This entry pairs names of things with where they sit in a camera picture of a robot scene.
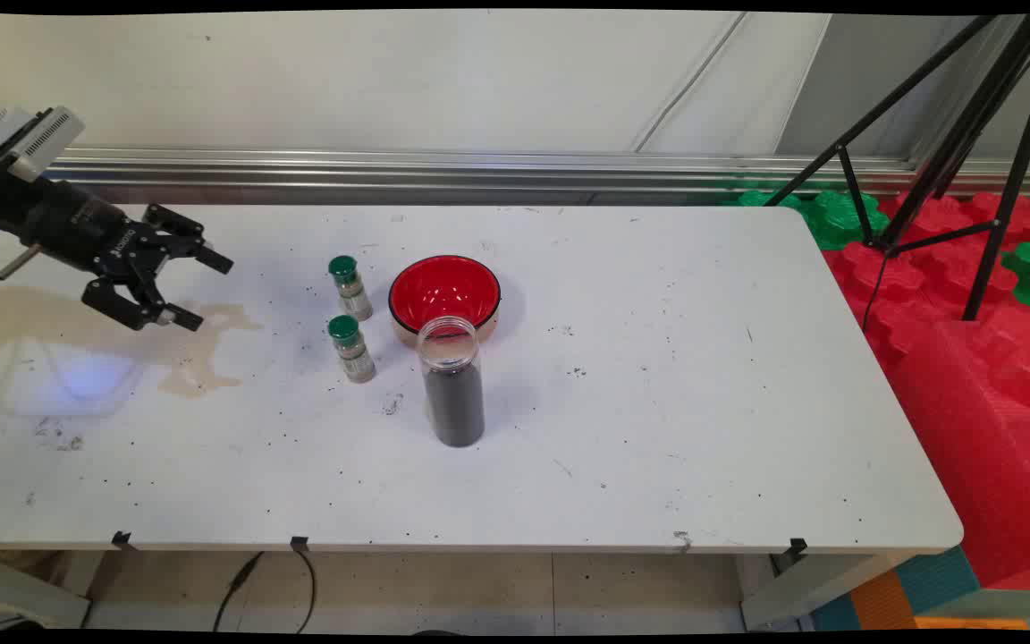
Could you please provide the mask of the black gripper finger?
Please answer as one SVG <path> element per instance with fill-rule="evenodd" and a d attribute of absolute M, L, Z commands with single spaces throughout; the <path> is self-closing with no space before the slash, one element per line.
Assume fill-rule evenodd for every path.
<path fill-rule="evenodd" d="M 205 321 L 199 314 L 163 299 L 151 296 L 143 301 L 125 298 L 115 290 L 114 282 L 105 277 L 90 281 L 81 301 L 98 313 L 135 331 L 146 325 L 175 325 L 196 333 Z"/>
<path fill-rule="evenodd" d="M 163 250 L 171 259 L 195 259 L 220 274 L 228 274 L 233 261 L 216 252 L 204 236 L 204 225 L 180 215 L 172 209 L 150 204 L 144 212 L 144 224 L 152 229 L 144 244 Z"/>

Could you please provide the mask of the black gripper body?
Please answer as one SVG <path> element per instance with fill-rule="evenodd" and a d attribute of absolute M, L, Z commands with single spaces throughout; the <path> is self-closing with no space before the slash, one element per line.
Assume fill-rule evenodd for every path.
<path fill-rule="evenodd" d="M 166 305 L 160 269 L 181 255 L 181 216 L 151 204 L 139 221 L 66 181 L 0 170 L 0 232 L 91 274 L 85 305 Z"/>

